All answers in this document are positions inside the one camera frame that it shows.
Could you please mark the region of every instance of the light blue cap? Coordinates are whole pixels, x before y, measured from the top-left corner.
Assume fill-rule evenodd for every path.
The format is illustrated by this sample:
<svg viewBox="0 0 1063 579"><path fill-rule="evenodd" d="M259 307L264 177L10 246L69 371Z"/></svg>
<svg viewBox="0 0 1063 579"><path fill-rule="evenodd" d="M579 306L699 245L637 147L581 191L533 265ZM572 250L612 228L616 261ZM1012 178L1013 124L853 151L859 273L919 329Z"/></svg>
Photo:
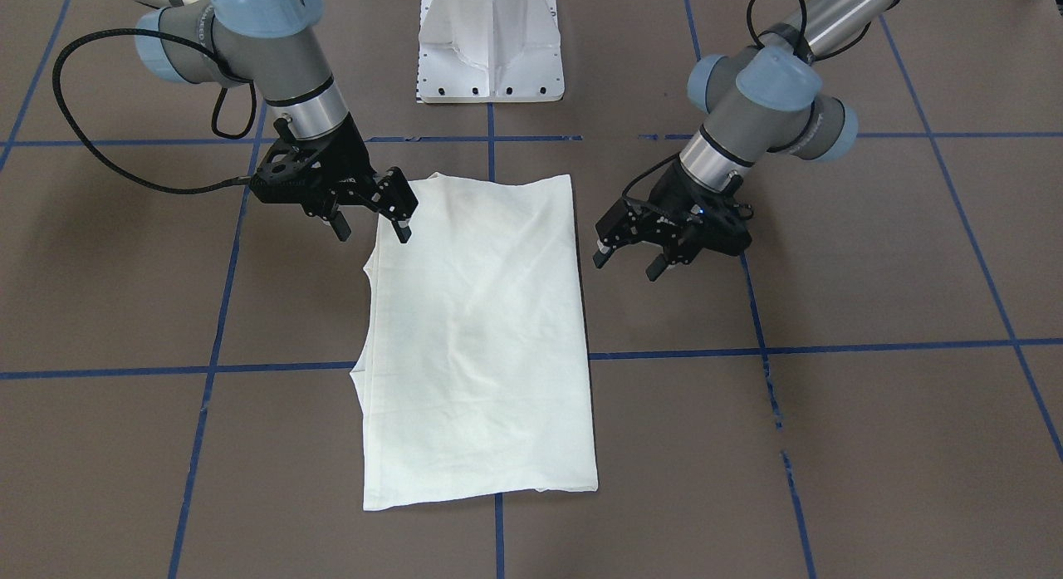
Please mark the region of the light blue cap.
<svg viewBox="0 0 1063 579"><path fill-rule="evenodd" d="M845 110L845 120L842 121L842 132L839 133L838 140L834 141L834 144L831 144L830 149L827 149L826 154L820 155L819 158L814 158L812 161L832 161L832 159L840 158L842 155L847 154L857 141L857 133L860 132L860 120L857 118L857 110L844 105L844 103L842 103L842 109Z"/></svg>
<svg viewBox="0 0 1063 579"><path fill-rule="evenodd" d="M736 84L749 101L779 113L799 113L823 88L811 66L775 46L761 49L738 73Z"/></svg>
<svg viewBox="0 0 1063 579"><path fill-rule="evenodd" d="M687 79L687 98L703 113L709 113L709 76L724 57L714 53L698 59L697 64L694 64L694 69L690 71L690 79Z"/></svg>
<svg viewBox="0 0 1063 579"><path fill-rule="evenodd" d="M157 31L158 30L158 18L163 15L163 10L156 10L154 12L149 12L140 17L137 21L136 28L144 29L146 31ZM170 81L171 83L187 83L178 70L171 64L170 58L166 55L166 50L163 49L163 39L158 37L149 37L147 35L135 35L133 40L136 42L136 52L140 56L140 62L148 67L156 76L163 79L164 81Z"/></svg>
<svg viewBox="0 0 1063 579"><path fill-rule="evenodd" d="M288 37L321 20L322 0L210 0L214 15L246 37Z"/></svg>

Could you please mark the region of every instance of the folded towel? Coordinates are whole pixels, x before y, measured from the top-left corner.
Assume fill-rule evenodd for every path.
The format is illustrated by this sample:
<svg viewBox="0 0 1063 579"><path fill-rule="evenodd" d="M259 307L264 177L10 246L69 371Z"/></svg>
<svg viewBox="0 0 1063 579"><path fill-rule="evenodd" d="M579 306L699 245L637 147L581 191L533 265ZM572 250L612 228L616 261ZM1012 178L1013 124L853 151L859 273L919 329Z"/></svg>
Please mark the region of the folded towel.
<svg viewBox="0 0 1063 579"><path fill-rule="evenodd" d="M382 217L365 268L365 510L596 490L570 177L410 186L412 238Z"/></svg>

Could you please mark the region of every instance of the robotic arm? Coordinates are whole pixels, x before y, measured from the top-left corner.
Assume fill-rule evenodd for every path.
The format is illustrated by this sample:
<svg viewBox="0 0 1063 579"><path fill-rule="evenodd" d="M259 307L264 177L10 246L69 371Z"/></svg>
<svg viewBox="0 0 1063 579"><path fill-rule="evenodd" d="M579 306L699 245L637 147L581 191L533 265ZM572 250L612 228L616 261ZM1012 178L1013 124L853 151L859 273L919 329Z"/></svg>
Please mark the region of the robotic arm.
<svg viewBox="0 0 1063 579"><path fill-rule="evenodd" d="M140 18L144 34L136 35L140 59L161 79L224 88L257 84L280 135L246 178L258 200L301 204L307 216L327 220L340 241L351 227L339 205L364 205L391 220L400 241L409 239L417 198L398 167L378 174L370 166L311 30L322 0L135 1L161 8ZM189 40L214 57L161 34Z"/></svg>
<svg viewBox="0 0 1063 579"><path fill-rule="evenodd" d="M688 98L708 117L679 154L635 178L595 224L596 268L635 242L662 249L646 269L649 280L690 263L702 250L739 256L753 241L746 229L753 208L735 195L761 156L781 152L828 161L853 147L857 115L820 93L823 82L812 65L851 47L876 16L900 0L798 1L800 11L759 36L749 23L755 46L694 66ZM638 181L664 166L648 200L628 195Z"/></svg>

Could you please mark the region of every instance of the white bracket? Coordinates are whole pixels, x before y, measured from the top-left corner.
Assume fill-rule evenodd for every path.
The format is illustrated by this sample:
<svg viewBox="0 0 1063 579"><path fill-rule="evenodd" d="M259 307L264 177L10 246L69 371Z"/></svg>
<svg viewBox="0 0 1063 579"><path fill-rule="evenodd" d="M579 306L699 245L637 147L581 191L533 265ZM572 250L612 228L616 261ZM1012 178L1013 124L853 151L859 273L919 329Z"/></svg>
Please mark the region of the white bracket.
<svg viewBox="0 0 1063 579"><path fill-rule="evenodd" d="M557 0L421 0L417 98L557 101L564 95Z"/></svg>

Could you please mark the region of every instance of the white fabric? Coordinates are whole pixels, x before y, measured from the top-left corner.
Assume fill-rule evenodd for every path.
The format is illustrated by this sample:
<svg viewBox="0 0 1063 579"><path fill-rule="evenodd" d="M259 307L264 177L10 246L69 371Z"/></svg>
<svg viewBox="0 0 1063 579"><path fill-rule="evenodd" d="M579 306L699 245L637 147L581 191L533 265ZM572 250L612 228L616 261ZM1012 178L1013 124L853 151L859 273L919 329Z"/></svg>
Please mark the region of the white fabric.
<svg viewBox="0 0 1063 579"><path fill-rule="evenodd" d="M382 217L366 265L365 510L596 490L570 177L410 186L412 238Z"/></svg>

